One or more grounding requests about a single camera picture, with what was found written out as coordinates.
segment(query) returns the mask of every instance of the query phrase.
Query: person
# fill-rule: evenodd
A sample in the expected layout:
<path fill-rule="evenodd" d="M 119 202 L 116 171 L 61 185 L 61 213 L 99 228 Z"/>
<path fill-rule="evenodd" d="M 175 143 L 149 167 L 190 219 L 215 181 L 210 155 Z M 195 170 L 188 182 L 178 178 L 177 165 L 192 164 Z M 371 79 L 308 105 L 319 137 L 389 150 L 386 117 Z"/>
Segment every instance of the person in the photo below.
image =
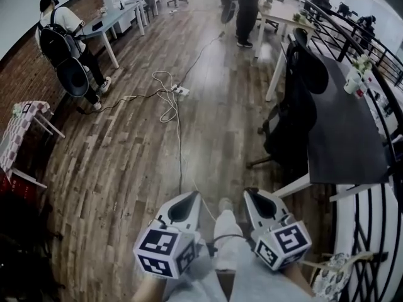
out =
<path fill-rule="evenodd" d="M 253 44 L 248 41 L 249 34 L 253 30 L 258 17 L 259 0 L 239 0 L 239 10 L 237 15 L 237 46 L 252 48 Z"/>
<path fill-rule="evenodd" d="M 368 44 L 371 42 L 372 38 L 375 37 L 375 29 L 372 24 L 376 22 L 377 19 L 375 16 L 361 17 L 357 21 L 357 24 L 364 29 L 364 31 L 360 32 L 362 36 L 360 46 L 363 49 L 368 49 Z"/>
<path fill-rule="evenodd" d="M 45 27 L 50 24 L 50 17 L 52 14 L 52 11 L 56 7 L 56 2 L 55 0 L 41 0 L 39 3 L 39 9 L 40 12 L 42 13 L 42 17 L 40 18 L 39 22 L 40 24 Z M 84 26 L 84 22 L 80 20 L 69 8 L 67 7 L 59 7 L 57 8 L 57 11 L 55 12 L 55 24 L 60 25 L 63 27 L 63 29 L 70 33 L 71 36 L 75 37 L 75 35 L 81 30 L 81 28 Z M 35 39 L 38 43 L 39 49 L 40 49 L 40 31 L 39 28 L 37 28 L 37 31 L 35 33 Z M 78 58 L 78 61 L 83 66 L 86 66 L 90 69 L 90 71 L 93 73 L 94 80 L 99 86 L 99 93 L 104 94 L 109 90 L 110 84 L 111 84 L 111 78 L 110 77 L 104 77 L 103 74 L 101 73 L 101 70 L 99 69 L 98 61 L 96 60 L 95 56 L 91 53 L 89 50 L 88 46 L 86 46 L 82 41 L 75 40 L 76 46 L 74 46 L 78 53 L 76 52 L 75 54 L 80 55 Z M 94 109 L 99 110 L 102 108 L 102 105 L 99 101 L 99 96 L 95 93 L 95 91 L 89 87 L 87 93 L 84 95 L 84 97 L 94 106 Z"/>
<path fill-rule="evenodd" d="M 214 228 L 214 238 L 240 235 L 230 199 L 219 203 L 220 216 Z M 179 280 L 159 279 L 146 275 L 132 302 L 224 302 L 228 301 L 215 271 L 235 273 L 230 302 L 308 302 L 323 301 L 315 297 L 298 265 L 291 264 L 281 272 L 271 272 L 251 251 L 242 237 L 224 237 L 215 242 L 218 249 L 215 265 L 202 245 L 199 256 Z"/>

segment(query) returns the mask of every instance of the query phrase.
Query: chair leg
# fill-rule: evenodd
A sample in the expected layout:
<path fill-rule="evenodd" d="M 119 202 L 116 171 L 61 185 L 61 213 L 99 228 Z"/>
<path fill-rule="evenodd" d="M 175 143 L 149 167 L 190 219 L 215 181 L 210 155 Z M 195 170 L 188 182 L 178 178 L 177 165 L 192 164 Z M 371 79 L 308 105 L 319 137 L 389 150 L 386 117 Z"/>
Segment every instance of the chair leg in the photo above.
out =
<path fill-rule="evenodd" d="M 269 155 L 268 157 L 265 157 L 263 159 L 259 159 L 259 160 L 251 161 L 251 162 L 246 162 L 246 168 L 251 169 L 252 167 L 254 167 L 257 164 L 262 164 L 262 163 L 265 163 L 265 162 L 269 162 L 271 160 L 272 160 L 271 155 Z"/>

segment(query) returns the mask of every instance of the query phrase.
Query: black pants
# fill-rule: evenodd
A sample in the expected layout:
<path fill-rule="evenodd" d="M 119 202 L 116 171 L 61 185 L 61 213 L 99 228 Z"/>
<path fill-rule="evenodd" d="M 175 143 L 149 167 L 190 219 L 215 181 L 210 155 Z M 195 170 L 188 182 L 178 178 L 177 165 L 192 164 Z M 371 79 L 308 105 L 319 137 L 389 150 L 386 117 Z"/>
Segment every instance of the black pants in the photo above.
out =
<path fill-rule="evenodd" d="M 237 15 L 237 36 L 238 42 L 245 43 L 249 38 L 249 34 L 253 30 L 256 18 L 258 17 L 257 6 L 244 6 L 239 5 L 239 11 Z"/>
<path fill-rule="evenodd" d="M 85 51 L 83 51 L 80 58 L 78 58 L 78 61 L 90 69 L 98 86 L 101 86 L 105 82 L 105 78 L 103 77 L 101 70 L 99 69 L 98 61 L 96 60 L 95 56 L 89 51 L 88 46 L 86 46 Z M 84 95 L 84 97 L 91 104 L 95 104 L 98 102 L 98 97 L 91 86 L 88 88 L 88 91 Z"/>

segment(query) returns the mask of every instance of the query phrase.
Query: black backpack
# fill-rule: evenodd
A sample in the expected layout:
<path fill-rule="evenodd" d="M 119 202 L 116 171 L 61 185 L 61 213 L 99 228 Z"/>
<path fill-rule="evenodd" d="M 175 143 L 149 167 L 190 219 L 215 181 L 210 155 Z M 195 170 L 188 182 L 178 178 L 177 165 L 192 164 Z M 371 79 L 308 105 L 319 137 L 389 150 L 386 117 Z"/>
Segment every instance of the black backpack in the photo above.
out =
<path fill-rule="evenodd" d="M 42 53 L 49 59 L 53 67 L 57 68 L 63 61 L 71 58 L 71 47 L 67 41 L 65 29 L 55 23 L 56 9 L 50 15 L 50 24 L 43 27 L 38 22 L 39 44 Z"/>

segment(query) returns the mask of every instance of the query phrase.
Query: wooden floor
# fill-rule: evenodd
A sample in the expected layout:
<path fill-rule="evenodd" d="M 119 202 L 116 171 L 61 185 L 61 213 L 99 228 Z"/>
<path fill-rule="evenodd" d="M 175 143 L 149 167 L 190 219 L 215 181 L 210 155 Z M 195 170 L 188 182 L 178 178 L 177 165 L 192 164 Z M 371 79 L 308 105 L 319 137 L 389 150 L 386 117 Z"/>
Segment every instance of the wooden floor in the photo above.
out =
<path fill-rule="evenodd" d="M 256 186 L 267 191 L 281 187 L 281 169 L 271 162 L 251 171 L 250 159 L 264 157 L 264 138 L 256 133 L 273 104 L 264 101 L 280 49 L 280 39 L 268 34 L 259 61 L 253 50 L 236 46 L 234 20 L 220 23 L 219 0 L 190 0 L 161 14 L 112 44 L 120 68 L 113 69 L 106 52 L 99 61 L 113 85 L 104 106 L 128 95 L 152 94 L 160 85 L 155 70 L 172 73 L 190 95 L 179 102 L 182 126 L 183 192 L 196 187 L 217 215 L 220 198 L 230 197 L 236 216 L 244 221 L 242 190 Z M 257 29 L 251 35 L 256 41 Z M 166 74 L 158 77 L 168 85 Z M 86 110 L 85 100 L 78 102 Z M 132 249 L 141 230 L 159 207 L 178 194 L 179 151 L 177 122 L 162 124 L 167 104 L 160 98 L 121 103 L 101 114 L 83 116 L 71 111 L 63 125 L 65 139 L 57 140 L 43 182 L 54 206 L 50 229 L 64 234 L 52 247 L 56 278 L 66 285 L 67 301 L 129 301 L 139 283 Z M 286 199 L 303 219 L 316 260 L 329 251 L 331 206 L 329 187 L 311 187 Z"/>

